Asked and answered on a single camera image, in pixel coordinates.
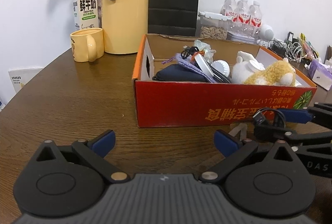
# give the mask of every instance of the navy pouch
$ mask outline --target navy pouch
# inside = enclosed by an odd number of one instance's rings
[[[192,72],[179,64],[171,64],[157,72],[152,78],[154,81],[193,81],[209,82],[205,77]]]

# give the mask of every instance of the yellow plush toy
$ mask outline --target yellow plush toy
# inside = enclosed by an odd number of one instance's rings
[[[247,78],[244,84],[295,86],[295,69],[288,59],[277,61]]]

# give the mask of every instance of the white cable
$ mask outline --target white cable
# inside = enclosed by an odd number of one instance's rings
[[[287,45],[287,57],[298,63],[305,58],[305,56],[303,56],[303,49],[300,43],[294,42]]]
[[[248,126],[246,123],[240,123],[238,126],[234,127],[228,134],[235,137],[240,131],[240,140],[247,138],[247,129]]]

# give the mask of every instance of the red cardboard box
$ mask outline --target red cardboard box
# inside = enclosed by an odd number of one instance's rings
[[[316,85],[298,70],[296,80],[301,87],[152,80],[159,70],[168,66],[161,62],[180,53],[183,46],[193,46],[195,40],[157,34],[143,37],[132,76],[139,127],[230,124],[250,119],[263,107],[303,108],[317,90]],[[204,39],[204,42],[217,51],[214,60],[225,60],[231,67],[240,50],[251,53],[265,67],[281,60],[258,45],[214,39]]]

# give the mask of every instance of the yellow mug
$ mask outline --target yellow mug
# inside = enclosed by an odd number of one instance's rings
[[[93,62],[104,55],[102,28],[89,28],[70,34],[71,49],[76,62]]]

